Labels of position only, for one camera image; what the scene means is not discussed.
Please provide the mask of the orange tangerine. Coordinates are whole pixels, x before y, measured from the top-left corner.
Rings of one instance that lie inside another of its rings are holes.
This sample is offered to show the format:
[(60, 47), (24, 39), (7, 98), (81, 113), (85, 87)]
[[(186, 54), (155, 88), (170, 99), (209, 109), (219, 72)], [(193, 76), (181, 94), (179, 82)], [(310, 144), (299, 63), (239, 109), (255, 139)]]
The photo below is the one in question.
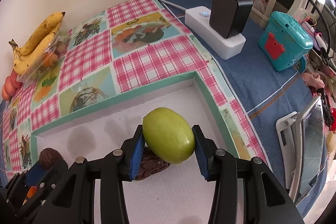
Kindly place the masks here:
[(30, 199), (38, 190), (37, 186), (31, 186), (29, 191), (27, 192), (26, 198)]

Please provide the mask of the small dark round fruit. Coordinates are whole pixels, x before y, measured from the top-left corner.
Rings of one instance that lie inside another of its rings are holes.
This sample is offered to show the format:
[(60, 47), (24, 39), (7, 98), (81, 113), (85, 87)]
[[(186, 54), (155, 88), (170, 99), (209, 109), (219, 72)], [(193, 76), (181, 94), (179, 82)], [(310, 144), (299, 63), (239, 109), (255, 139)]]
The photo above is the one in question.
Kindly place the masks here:
[(56, 162), (62, 160), (62, 155), (53, 148), (45, 148), (39, 155), (39, 164), (45, 170), (50, 169)]

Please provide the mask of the dark brown avocado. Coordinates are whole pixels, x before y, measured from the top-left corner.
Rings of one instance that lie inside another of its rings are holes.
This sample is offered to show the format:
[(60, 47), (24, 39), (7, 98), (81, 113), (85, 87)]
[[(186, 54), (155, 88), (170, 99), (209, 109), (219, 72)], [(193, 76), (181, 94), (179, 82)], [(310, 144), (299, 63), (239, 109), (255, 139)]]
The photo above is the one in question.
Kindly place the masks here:
[(162, 172), (171, 164), (158, 157), (150, 148), (145, 147), (142, 154), (141, 164), (135, 180), (144, 180), (151, 175)]

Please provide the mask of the small green fruit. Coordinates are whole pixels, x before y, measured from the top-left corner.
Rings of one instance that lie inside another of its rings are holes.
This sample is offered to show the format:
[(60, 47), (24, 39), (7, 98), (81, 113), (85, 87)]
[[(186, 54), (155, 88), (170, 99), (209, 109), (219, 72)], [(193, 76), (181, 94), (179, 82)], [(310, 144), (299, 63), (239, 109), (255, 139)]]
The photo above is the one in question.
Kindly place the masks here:
[(180, 164), (194, 153), (195, 138), (190, 125), (171, 109), (159, 107), (146, 114), (142, 132), (147, 146), (170, 164)]

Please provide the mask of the blue table cloth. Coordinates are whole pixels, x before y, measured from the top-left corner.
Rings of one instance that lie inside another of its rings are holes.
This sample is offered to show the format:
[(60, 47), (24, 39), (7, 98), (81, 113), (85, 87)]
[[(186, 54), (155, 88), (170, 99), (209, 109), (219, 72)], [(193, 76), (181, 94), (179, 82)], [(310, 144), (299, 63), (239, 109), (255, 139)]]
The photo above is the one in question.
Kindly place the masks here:
[[(213, 0), (166, 1), (186, 9), (197, 6), (210, 9)], [(302, 111), (313, 98), (310, 89), (294, 67), (281, 72), (274, 70), (259, 47), (264, 30), (252, 19), (248, 19), (243, 30), (246, 42), (242, 51), (228, 60), (223, 60), (195, 31), (191, 31), (221, 66), (256, 130), (274, 175), (285, 186), (284, 165), (275, 124), (278, 119), (293, 111)], [(317, 181), (309, 194), (297, 205), (303, 218), (314, 205), (326, 183), (325, 161), (324, 146)]]

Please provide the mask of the small red apple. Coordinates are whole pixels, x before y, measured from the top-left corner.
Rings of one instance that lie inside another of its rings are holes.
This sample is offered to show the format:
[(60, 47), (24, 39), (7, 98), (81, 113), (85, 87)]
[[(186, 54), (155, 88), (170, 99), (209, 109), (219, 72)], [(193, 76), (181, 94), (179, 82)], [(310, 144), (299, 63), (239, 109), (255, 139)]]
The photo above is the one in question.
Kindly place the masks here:
[(9, 96), (9, 95), (7, 94), (7, 92), (5, 91), (5, 87), (4, 87), (4, 86), (2, 87), (2, 98), (3, 98), (5, 101), (9, 101), (10, 98), (11, 98), (11, 96)]

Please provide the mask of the middle red apple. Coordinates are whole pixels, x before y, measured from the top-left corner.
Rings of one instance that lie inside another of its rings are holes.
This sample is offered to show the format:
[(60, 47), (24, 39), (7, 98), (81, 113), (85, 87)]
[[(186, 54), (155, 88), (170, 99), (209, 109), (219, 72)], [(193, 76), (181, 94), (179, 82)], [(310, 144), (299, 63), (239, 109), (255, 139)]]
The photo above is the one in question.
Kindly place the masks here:
[(13, 85), (11, 83), (11, 77), (7, 76), (6, 80), (5, 80), (5, 92), (7, 93), (7, 95), (12, 97), (15, 94), (16, 91), (17, 91), (17, 89), (15, 87), (13, 87)]

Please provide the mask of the tablet in grey stand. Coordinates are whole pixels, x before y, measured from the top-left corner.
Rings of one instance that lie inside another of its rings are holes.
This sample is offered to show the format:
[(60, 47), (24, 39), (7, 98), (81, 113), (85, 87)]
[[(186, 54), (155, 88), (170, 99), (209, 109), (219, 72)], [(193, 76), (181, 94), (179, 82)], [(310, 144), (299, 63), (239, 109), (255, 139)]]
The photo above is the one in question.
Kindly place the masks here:
[(323, 108), (320, 96), (314, 97), (300, 112), (276, 121), (285, 172), (285, 188), (298, 204), (314, 187), (323, 155)]

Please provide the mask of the checkered fruit pattern tablecloth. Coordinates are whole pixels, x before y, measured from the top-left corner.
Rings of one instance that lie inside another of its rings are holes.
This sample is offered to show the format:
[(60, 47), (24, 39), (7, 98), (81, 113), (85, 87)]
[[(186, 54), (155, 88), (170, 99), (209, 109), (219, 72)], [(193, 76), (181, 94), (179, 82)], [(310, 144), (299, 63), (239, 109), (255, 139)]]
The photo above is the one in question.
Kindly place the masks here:
[(33, 135), (71, 112), (167, 77), (197, 72), (243, 159), (266, 152), (221, 66), (196, 36), (157, 0), (108, 8), (68, 31), (65, 55), (37, 82), (3, 102), (1, 174), (29, 169)]

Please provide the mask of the large red apple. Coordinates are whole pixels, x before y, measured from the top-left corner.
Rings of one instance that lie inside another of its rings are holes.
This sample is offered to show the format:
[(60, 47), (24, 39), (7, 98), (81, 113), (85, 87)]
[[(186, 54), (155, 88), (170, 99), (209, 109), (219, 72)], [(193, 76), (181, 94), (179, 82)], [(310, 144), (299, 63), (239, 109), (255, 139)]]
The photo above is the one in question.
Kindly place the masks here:
[(17, 81), (18, 74), (15, 72), (15, 70), (12, 70), (10, 75), (10, 82), (12, 86), (16, 89), (20, 88), (22, 86), (22, 82)]

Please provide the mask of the lower yellow banana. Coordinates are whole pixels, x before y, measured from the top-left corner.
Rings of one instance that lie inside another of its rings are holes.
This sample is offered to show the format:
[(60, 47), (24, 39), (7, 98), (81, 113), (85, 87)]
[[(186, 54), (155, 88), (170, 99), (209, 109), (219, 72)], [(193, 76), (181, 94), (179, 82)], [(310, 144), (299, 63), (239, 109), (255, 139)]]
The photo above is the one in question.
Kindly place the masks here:
[(26, 59), (21, 61), (17, 54), (18, 45), (14, 40), (9, 41), (13, 49), (14, 61), (13, 61), (13, 70), (18, 75), (22, 75), (25, 71), (34, 64), (35, 61), (45, 52), (45, 50), (50, 46), (54, 41), (56, 31), (51, 31), (38, 45), (37, 47), (28, 55)]

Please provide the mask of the yellow banana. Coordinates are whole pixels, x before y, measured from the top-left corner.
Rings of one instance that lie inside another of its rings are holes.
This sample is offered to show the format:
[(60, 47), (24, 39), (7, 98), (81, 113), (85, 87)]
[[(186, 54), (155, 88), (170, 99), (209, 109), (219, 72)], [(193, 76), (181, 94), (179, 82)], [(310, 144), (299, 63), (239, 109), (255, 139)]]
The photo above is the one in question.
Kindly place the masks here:
[(30, 54), (37, 45), (45, 38), (59, 23), (62, 22), (65, 12), (56, 12), (49, 15), (33, 32), (25, 45), (19, 48), (21, 55), (26, 56)]
[(56, 31), (51, 31), (38, 45), (37, 47), (28, 55), (26, 59), (21, 61), (17, 54), (18, 45), (14, 40), (9, 41), (13, 49), (14, 61), (13, 61), (13, 70), (18, 75), (22, 75), (25, 71), (34, 64), (35, 61), (45, 52), (45, 50), (50, 46), (54, 41)]

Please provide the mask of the white power strip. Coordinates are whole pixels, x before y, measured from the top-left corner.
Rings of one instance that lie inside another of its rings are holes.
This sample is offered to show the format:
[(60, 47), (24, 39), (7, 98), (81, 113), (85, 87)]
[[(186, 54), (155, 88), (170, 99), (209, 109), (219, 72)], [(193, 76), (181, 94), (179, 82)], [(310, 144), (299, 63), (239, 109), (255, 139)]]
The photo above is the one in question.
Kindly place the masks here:
[(210, 26), (211, 10), (205, 6), (185, 10), (185, 25), (200, 36), (222, 59), (228, 60), (238, 55), (246, 42), (242, 34), (223, 38)]

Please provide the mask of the teal toy box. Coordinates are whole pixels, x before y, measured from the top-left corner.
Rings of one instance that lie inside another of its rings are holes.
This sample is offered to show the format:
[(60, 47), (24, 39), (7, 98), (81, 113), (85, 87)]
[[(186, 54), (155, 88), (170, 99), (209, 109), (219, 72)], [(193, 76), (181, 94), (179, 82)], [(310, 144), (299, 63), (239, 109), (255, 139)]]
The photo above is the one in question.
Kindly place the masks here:
[(313, 47), (311, 36), (289, 14), (272, 12), (259, 47), (278, 72), (292, 67)]

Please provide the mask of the upper yellow banana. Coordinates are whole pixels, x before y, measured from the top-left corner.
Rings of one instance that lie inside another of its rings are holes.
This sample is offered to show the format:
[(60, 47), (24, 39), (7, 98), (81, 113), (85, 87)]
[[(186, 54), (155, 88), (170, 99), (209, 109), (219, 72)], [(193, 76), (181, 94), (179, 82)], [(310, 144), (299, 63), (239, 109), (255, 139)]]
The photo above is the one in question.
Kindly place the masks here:
[(30, 54), (37, 45), (45, 38), (59, 23), (62, 22), (65, 12), (56, 12), (49, 15), (33, 32), (25, 45), (19, 48), (21, 55), (26, 56)]

